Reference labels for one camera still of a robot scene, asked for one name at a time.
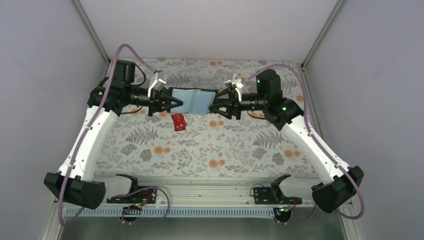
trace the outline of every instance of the white bracket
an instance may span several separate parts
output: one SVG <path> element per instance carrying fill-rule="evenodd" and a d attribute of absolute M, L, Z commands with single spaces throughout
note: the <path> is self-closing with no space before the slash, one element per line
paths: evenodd
<path fill-rule="evenodd" d="M 106 140 L 109 130 L 118 119 L 118 115 L 116 115 L 116 113 L 113 111 L 105 111 L 105 108 L 102 108 L 94 123 L 89 128 L 87 123 L 94 117 L 97 109 L 98 106 L 87 108 L 85 120 L 82 124 L 81 130 L 79 131 L 79 135 L 75 140 L 68 157 L 59 167 L 59 171 L 62 176 L 66 174 L 69 167 L 72 167 L 72 171 L 69 175 L 70 178 L 74 179 L 76 176 L 80 176 L 82 181 L 91 181 L 93 179 L 96 161 L 99 159 L 101 154 L 103 143 Z M 71 164 L 71 156 L 73 155 L 75 147 L 85 129 L 89 129 L 89 131 L 86 133 L 84 140 L 81 143 L 81 147 L 76 154 L 75 162 Z"/>
<path fill-rule="evenodd" d="M 303 116 L 299 115 L 293 118 L 291 121 L 292 123 L 285 124 L 282 127 L 281 132 L 289 137 L 297 146 L 299 146 L 299 149 L 312 164 L 322 183 L 329 184 L 334 182 L 334 176 L 343 176 L 344 174 L 339 169 L 339 167 L 348 169 L 349 164 L 338 157 L 312 127 L 310 133 L 306 130 Z M 337 164 L 334 164 L 329 159 L 329 157 L 318 147 L 317 143 L 312 139 L 311 135 L 314 135 L 318 139 L 325 150 L 330 153 L 337 161 Z"/>
<path fill-rule="evenodd" d="M 167 84 L 167 75 L 163 72 L 156 72 L 154 74 L 153 82 L 150 82 L 150 86 L 148 87 L 147 96 L 150 98 L 152 90 L 160 91 L 165 84 Z"/>
<path fill-rule="evenodd" d="M 225 79 L 227 79 L 227 80 L 224 82 L 224 84 L 227 86 L 227 88 L 229 88 L 230 85 L 232 85 L 233 88 L 235 88 L 235 91 L 237 92 L 238 101 L 241 102 L 242 101 L 242 93 L 243 93 L 242 79 L 239 78 L 234 73 L 229 73 Z"/>

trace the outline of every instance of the black joint housing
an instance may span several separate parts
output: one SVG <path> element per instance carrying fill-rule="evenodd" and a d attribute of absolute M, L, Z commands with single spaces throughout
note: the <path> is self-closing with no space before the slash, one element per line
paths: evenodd
<path fill-rule="evenodd" d="M 288 177 L 290 177 L 288 174 L 282 175 L 271 183 L 271 193 L 278 202 L 281 202 L 286 198 L 286 196 L 284 196 L 281 192 L 280 183 Z"/>
<path fill-rule="evenodd" d="M 103 95 L 105 94 L 105 87 L 97 86 L 90 93 L 90 98 L 87 101 L 88 106 L 99 106 Z M 107 94 L 106 101 L 104 102 L 104 110 L 106 112 L 113 111 L 118 116 L 121 114 L 122 109 L 130 103 L 130 97 L 125 91 L 119 88 L 110 88 Z"/>
<path fill-rule="evenodd" d="M 259 98 L 271 97 L 272 100 L 281 100 L 281 78 L 273 69 L 267 69 L 256 76 L 256 91 Z"/>
<path fill-rule="evenodd" d="M 288 98 L 283 98 L 280 103 L 269 106 L 263 113 L 266 120 L 274 124 L 279 131 L 285 124 L 291 124 L 295 117 L 304 115 L 304 111 L 299 105 Z"/>
<path fill-rule="evenodd" d="M 44 178 L 44 185 L 56 198 L 59 198 L 64 179 L 65 177 L 62 175 L 48 172 Z M 63 201 L 88 209 L 96 209 L 102 203 L 105 194 L 106 187 L 103 182 L 81 181 L 68 178 L 63 194 Z"/>
<path fill-rule="evenodd" d="M 134 82 L 136 75 L 136 63 L 133 61 L 118 60 L 116 61 L 113 79 L 129 85 Z"/>
<path fill-rule="evenodd" d="M 359 187 L 364 178 L 362 169 L 359 166 L 355 166 L 347 173 Z M 326 185 L 320 183 L 311 189 L 313 200 L 326 213 L 332 213 L 357 193 L 346 175 L 337 177 L 333 182 Z"/>

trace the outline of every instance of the metal frame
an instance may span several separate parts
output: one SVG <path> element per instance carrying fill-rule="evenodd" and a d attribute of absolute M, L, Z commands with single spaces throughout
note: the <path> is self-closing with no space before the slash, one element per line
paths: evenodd
<path fill-rule="evenodd" d="M 356 215 L 353 206 L 341 207 L 340 211 L 350 216 Z M 361 230 L 361 225 L 359 223 L 359 220 L 350 220 L 344 217 L 342 217 L 341 220 L 343 221 L 344 230 L 346 231 L 346 237 L 348 240 L 364 240 L 365 239 L 363 232 Z"/>
<path fill-rule="evenodd" d="M 311 61 L 312 57 L 314 56 L 315 51 L 317 50 L 318 46 L 323 41 L 325 35 L 327 34 L 328 30 L 332 26 L 334 20 L 340 13 L 340 10 L 342 9 L 345 0 L 338 0 L 332 9 L 330 15 L 327 18 L 327 21 L 325 22 L 324 26 L 322 27 L 321 31 L 318 34 L 318 37 L 315 39 L 315 42 L 312 44 L 312 47 L 310 48 L 309 52 L 306 55 L 305 60 L 302 63 L 302 67 L 306 68 L 308 66 L 309 62 Z"/>
<path fill-rule="evenodd" d="M 72 5 L 75 8 L 75 11 L 78 13 L 79 17 L 81 18 L 81 21 L 85 26 L 85 29 L 87 29 L 87 32 L 90 35 L 91 39 L 93 40 L 95 47 L 97 48 L 101 57 L 106 62 L 106 64 L 109 64 L 110 59 L 108 57 L 108 54 L 106 53 L 106 50 L 103 47 L 103 44 L 100 41 L 99 36 L 97 36 L 97 33 L 94 30 L 93 25 L 91 24 L 90 19 L 87 16 L 86 11 L 84 11 L 84 8 L 81 5 L 80 1 L 79 0 L 70 0 L 70 2 L 72 3 Z"/>
<path fill-rule="evenodd" d="M 270 210 L 273 208 L 286 207 L 286 204 L 256 205 L 250 196 L 251 187 L 256 184 L 269 186 L 274 180 L 271 177 L 160 177 L 160 176 L 138 176 L 141 186 L 159 186 L 171 199 L 170 218 L 199 218 L 219 217 L 218 211 L 227 213 L 222 217 L 232 218 L 271 218 Z M 87 209 L 80 217 L 116 217 L 117 210 L 127 207 L 128 204 L 109 204 L 104 201 L 96 210 Z M 137 217 L 157 217 L 164 212 L 167 203 L 165 196 L 157 193 L 156 203 L 144 208 L 148 211 L 145 215 Z M 303 204 L 297 208 L 312 208 L 313 202 L 303 200 Z M 72 216 L 78 206 L 66 203 L 64 215 Z M 354 214 L 351 203 L 346 203 L 341 210 L 347 214 Z M 362 232 L 357 220 L 342 219 L 348 240 L 363 240 Z M 58 221 L 58 203 L 53 204 L 47 223 L 45 225 L 42 240 L 55 240 L 59 236 L 61 225 Z"/>
<path fill-rule="evenodd" d="M 103 60 L 108 64 L 110 59 L 105 51 L 105 48 L 102 45 L 99 37 L 97 36 L 93 26 L 90 23 L 87 14 L 85 13 L 79 0 L 71 0 L 75 10 L 79 14 L 82 22 L 84 23 L 89 35 L 93 39 L 96 48 L 101 54 Z M 306 85 L 306 94 L 308 98 L 308 114 L 311 117 L 312 124 L 315 130 L 322 136 L 322 131 L 320 128 L 320 123 L 317 118 L 317 113 L 315 112 L 314 101 L 311 96 L 310 88 L 308 85 L 308 80 L 305 74 L 305 67 L 310 62 L 315 51 L 323 40 L 324 36 L 328 32 L 330 26 L 334 22 L 334 19 L 340 12 L 345 0 L 338 0 L 334 9 L 332 10 L 330 16 L 328 17 L 324 27 L 320 31 L 318 37 L 316 38 L 314 44 L 309 50 L 304 62 L 297 66 L 297 69 L 300 70 L 301 77 Z M 254 199 L 249 194 L 249 190 L 253 184 L 261 183 L 265 186 L 274 181 L 274 178 L 270 177 L 261 177 L 261 178 L 237 178 L 237 177 L 154 177 L 154 176 L 137 176 L 141 186 L 160 186 L 163 188 L 169 197 L 172 200 L 171 206 L 175 211 L 178 210 L 188 210 L 191 208 L 196 209 L 216 209 L 216 210 L 260 210 L 264 209 L 268 211 L 273 207 L 285 207 L 287 205 L 255 205 Z M 163 209 L 166 207 L 165 198 L 162 193 L 158 193 L 156 198 L 156 204 L 153 206 L 146 206 L 145 208 L 152 209 Z M 99 209 L 116 209 L 120 207 L 127 206 L 127 204 L 109 204 L 103 202 Z M 309 200 L 304 200 L 303 204 L 298 205 L 297 207 L 306 207 L 311 208 L 313 202 Z M 74 205 L 65 204 L 65 213 L 68 209 L 76 209 Z M 340 207 L 340 210 L 344 213 L 354 215 L 355 210 L 352 204 L 346 203 Z M 101 213 L 108 214 L 113 211 L 92 211 L 91 213 Z M 364 236 L 361 231 L 361 227 L 358 220 L 349 220 L 342 217 L 342 223 L 346 232 L 346 237 L 348 240 L 363 240 Z M 61 230 L 61 225 L 58 221 L 58 204 L 57 200 L 52 205 L 44 231 L 42 232 L 42 240 L 56 240 L 59 236 Z"/>

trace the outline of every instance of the gray leaf pattern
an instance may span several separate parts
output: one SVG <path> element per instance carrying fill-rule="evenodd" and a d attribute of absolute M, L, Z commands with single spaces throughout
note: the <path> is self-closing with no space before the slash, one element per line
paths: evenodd
<path fill-rule="evenodd" d="M 141 151 L 139 158 L 141 158 L 143 162 L 150 162 L 152 159 L 152 151 L 150 149 L 144 149 Z"/>
<path fill-rule="evenodd" d="M 134 150 L 136 150 L 137 147 L 134 144 L 128 144 L 126 146 L 123 146 L 120 152 L 122 154 L 125 154 L 126 156 L 130 155 Z"/>
<path fill-rule="evenodd" d="M 153 73 L 134 58 L 146 73 Z M 207 59 L 145 59 L 155 69 L 164 71 L 167 87 L 223 90 L 224 77 L 234 73 L 246 79 L 277 61 L 207 60 Z M 298 68 L 295 63 L 286 64 Z M 285 97 L 303 107 L 302 90 L 296 76 L 288 69 L 274 68 L 281 77 Z M 248 81 L 244 93 L 256 92 L 255 81 Z M 133 111 L 136 106 L 127 106 Z M 106 136 L 96 175 L 126 173 L 143 176 L 181 177 L 316 177 L 311 163 L 298 147 L 272 124 L 242 113 L 241 120 L 229 120 L 217 114 L 206 116 L 184 114 L 186 130 L 174 131 L 167 112 L 147 116 L 143 107 L 134 114 L 122 115 Z M 263 113 L 251 113 L 263 117 Z"/>
<path fill-rule="evenodd" d="M 277 165 L 283 165 L 284 157 L 281 153 L 277 152 L 272 155 L 272 161 Z"/>
<path fill-rule="evenodd" d="M 267 150 L 263 148 L 257 148 L 252 152 L 252 157 L 255 159 L 261 160 L 262 157 L 267 153 Z"/>

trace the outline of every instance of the black cable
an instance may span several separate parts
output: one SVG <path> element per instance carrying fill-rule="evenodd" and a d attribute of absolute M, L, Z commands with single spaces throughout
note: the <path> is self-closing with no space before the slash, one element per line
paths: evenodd
<path fill-rule="evenodd" d="M 254 185 L 250 188 L 250 191 L 249 191 L 249 194 L 250 194 L 252 197 L 254 197 L 254 195 L 252 194 L 252 189 L 253 189 L 253 187 L 254 187 L 254 186 L 256 186 L 256 185 L 261 185 L 263 188 L 265 188 L 265 186 L 264 186 L 264 185 L 262 185 L 262 184 L 260 184 L 260 183 L 256 183 L 256 184 L 254 184 Z"/>
<path fill-rule="evenodd" d="M 251 118 L 254 118 L 254 119 L 266 120 L 266 118 L 265 118 L 265 117 L 257 117 L 257 116 L 253 116 L 253 115 L 250 115 L 250 114 L 249 114 L 249 112 L 247 112 L 247 115 L 249 115 Z"/>
<path fill-rule="evenodd" d="M 138 68 L 138 70 L 140 70 L 141 74 L 143 74 L 144 81 L 142 83 L 139 83 L 139 84 L 131 84 L 131 86 L 140 87 L 141 85 L 145 84 L 147 77 L 146 77 L 145 72 L 140 68 L 140 66 L 138 66 L 137 64 L 135 66 Z"/>
<path fill-rule="evenodd" d="M 100 81 L 100 83 L 98 84 L 99 87 L 103 87 L 103 85 L 105 85 L 106 81 L 108 80 L 109 76 L 103 78 L 103 80 Z"/>
<path fill-rule="evenodd" d="M 134 110 L 134 111 L 127 111 L 127 112 L 121 112 L 120 114 L 121 115 L 124 115 L 124 114 L 135 114 L 135 113 L 137 113 L 138 111 L 140 111 L 141 109 L 143 108 L 143 106 L 141 106 L 139 109 L 137 109 L 137 110 Z"/>

